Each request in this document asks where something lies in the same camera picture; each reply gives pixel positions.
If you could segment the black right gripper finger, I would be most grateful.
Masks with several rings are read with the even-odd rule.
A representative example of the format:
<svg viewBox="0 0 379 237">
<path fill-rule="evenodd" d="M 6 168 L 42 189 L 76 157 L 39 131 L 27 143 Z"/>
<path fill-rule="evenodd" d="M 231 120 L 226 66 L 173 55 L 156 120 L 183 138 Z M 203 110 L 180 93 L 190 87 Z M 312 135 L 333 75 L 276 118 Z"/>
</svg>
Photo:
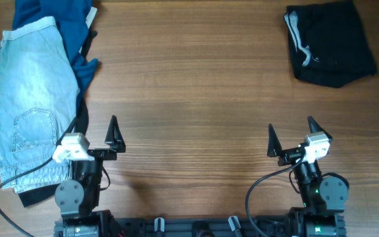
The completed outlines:
<svg viewBox="0 0 379 237">
<path fill-rule="evenodd" d="M 277 157 L 280 156 L 282 152 L 282 146 L 276 135 L 274 127 L 272 124 L 268 125 L 268 148 L 267 156 L 268 157 Z"/>
<path fill-rule="evenodd" d="M 329 140 L 333 140 L 333 137 L 327 133 L 327 131 L 325 131 L 325 129 L 323 129 L 312 116 L 308 116 L 307 121 L 311 133 L 323 132 Z"/>
</svg>

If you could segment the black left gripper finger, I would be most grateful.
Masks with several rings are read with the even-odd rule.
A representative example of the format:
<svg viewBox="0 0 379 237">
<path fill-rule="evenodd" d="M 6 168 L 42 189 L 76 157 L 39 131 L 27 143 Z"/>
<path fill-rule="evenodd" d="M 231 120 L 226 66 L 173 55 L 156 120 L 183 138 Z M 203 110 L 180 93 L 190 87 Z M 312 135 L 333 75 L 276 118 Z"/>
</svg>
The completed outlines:
<svg viewBox="0 0 379 237">
<path fill-rule="evenodd" d="M 116 151 L 117 153 L 126 152 L 126 144 L 120 132 L 117 117 L 115 115 L 111 117 L 111 121 L 109 123 L 105 137 L 105 144 L 107 144 L 110 149 Z"/>
<path fill-rule="evenodd" d="M 56 142 L 57 145 L 61 145 L 61 142 L 62 142 L 64 136 L 67 135 L 68 133 L 71 133 L 74 130 L 74 128 L 76 126 L 76 121 L 77 121 L 77 118 L 74 117 L 72 119 L 70 125 L 68 126 L 68 128 L 64 131 L 64 133 L 61 135 L 61 137 L 57 140 L 57 142 Z"/>
</svg>

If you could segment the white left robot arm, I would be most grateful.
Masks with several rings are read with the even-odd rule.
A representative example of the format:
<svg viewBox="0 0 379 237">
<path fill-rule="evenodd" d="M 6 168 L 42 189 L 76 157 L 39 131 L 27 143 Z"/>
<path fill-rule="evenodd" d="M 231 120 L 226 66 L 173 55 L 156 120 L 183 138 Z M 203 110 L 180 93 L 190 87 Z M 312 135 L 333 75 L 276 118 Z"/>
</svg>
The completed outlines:
<svg viewBox="0 0 379 237">
<path fill-rule="evenodd" d="M 105 137 L 106 148 L 91 149 L 81 132 L 74 132 L 74 119 L 56 143 L 53 160 L 72 165 L 72 177 L 61 182 L 55 191 L 55 202 L 62 221 L 55 224 L 55 236 L 124 236 L 124 229 L 109 210 L 95 211 L 99 205 L 103 176 L 107 178 L 105 161 L 117 160 L 126 151 L 116 116 L 112 116 Z"/>
</svg>

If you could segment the black shorts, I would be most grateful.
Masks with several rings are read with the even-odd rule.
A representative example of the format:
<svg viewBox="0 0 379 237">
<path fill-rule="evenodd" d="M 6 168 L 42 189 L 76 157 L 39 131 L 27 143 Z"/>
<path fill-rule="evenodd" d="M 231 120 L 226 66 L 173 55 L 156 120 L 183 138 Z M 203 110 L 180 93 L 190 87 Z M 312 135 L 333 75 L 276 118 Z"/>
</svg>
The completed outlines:
<svg viewBox="0 0 379 237">
<path fill-rule="evenodd" d="M 377 73 L 363 23 L 352 1 L 289 5 L 284 21 L 296 79 L 341 88 Z"/>
</svg>

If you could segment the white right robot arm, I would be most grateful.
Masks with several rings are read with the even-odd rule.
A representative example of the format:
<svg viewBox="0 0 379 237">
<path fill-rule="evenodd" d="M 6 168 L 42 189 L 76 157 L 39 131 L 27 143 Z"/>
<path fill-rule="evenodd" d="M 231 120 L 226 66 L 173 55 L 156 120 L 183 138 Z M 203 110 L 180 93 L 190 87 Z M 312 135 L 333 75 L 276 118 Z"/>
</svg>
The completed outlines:
<svg viewBox="0 0 379 237">
<path fill-rule="evenodd" d="M 303 202 L 303 207 L 292 207 L 284 217 L 284 232 L 286 236 L 342 236 L 346 231 L 339 214 L 345 211 L 349 182 L 320 170 L 318 160 L 329 154 L 333 137 L 313 117 L 307 120 L 310 133 L 290 149 L 282 148 L 274 127 L 268 126 L 267 156 L 276 157 L 280 167 L 290 167 L 295 178 L 291 185 Z"/>
</svg>

